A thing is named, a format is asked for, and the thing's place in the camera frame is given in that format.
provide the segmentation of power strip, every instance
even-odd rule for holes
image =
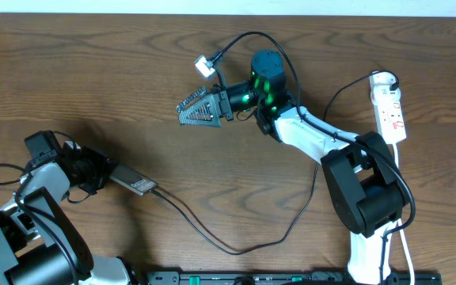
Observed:
[[[370,100],[374,105],[378,133],[387,144],[396,144],[406,138],[401,107],[401,89],[390,90],[397,79],[388,72],[369,77]]]

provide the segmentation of green light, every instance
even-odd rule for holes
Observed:
[[[270,105],[270,104],[272,104],[273,101],[274,101],[274,95],[269,94],[267,99],[265,99],[265,104]]]
[[[258,85],[260,84],[260,78],[256,78],[254,81],[254,88],[258,88]]]
[[[263,85],[263,91],[266,93],[270,92],[270,81],[269,80],[265,80],[265,83]]]

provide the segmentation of white background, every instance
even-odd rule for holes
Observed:
[[[0,12],[456,17],[456,0],[0,0]]]

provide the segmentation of wooden tabletop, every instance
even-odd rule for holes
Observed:
[[[281,43],[301,80],[303,104],[317,116],[358,77],[377,69],[398,74],[408,133],[399,144],[401,171],[417,208],[406,230],[412,260],[416,270],[456,284],[454,18],[0,14],[0,162],[24,165],[25,137],[64,131],[154,178],[227,247],[280,239],[306,202],[314,162],[262,135],[253,119],[223,120],[222,128],[177,122],[177,104],[212,84],[194,60],[248,30]],[[265,48],[273,46],[258,36],[233,46],[222,65],[227,81],[246,79],[253,53]],[[295,90],[291,76],[288,85]],[[368,94],[368,81],[342,93],[330,123],[360,134],[375,130]],[[0,181],[18,174],[0,169]],[[0,187],[0,206],[13,190]],[[114,184],[62,207],[92,253],[143,268],[309,271],[344,268],[350,255],[349,232],[322,171],[286,242],[243,256],[219,252],[157,197]],[[407,271],[397,235],[390,263]]]

